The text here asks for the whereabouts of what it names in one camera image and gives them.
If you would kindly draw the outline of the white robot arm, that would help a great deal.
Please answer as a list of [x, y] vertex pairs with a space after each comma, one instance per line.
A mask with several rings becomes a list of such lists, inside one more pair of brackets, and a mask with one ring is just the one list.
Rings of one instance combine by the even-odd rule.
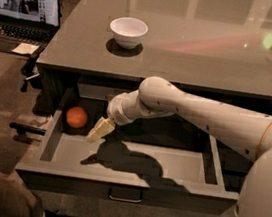
[[233, 149], [253, 166], [240, 191], [234, 217], [272, 217], [272, 115], [180, 91], [160, 77], [148, 77], [131, 93], [111, 99], [101, 118], [88, 133], [90, 143], [111, 133], [116, 126], [137, 119], [177, 114]]

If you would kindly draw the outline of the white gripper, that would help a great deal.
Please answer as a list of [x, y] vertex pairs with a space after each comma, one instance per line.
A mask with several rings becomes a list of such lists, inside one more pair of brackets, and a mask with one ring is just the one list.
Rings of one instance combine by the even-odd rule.
[[94, 127], [88, 132], [85, 140], [90, 143], [99, 141], [113, 130], [115, 125], [130, 124], [136, 119], [144, 118], [149, 115], [149, 108], [140, 100], [138, 91], [121, 93], [116, 95], [108, 103], [108, 118], [101, 117]]

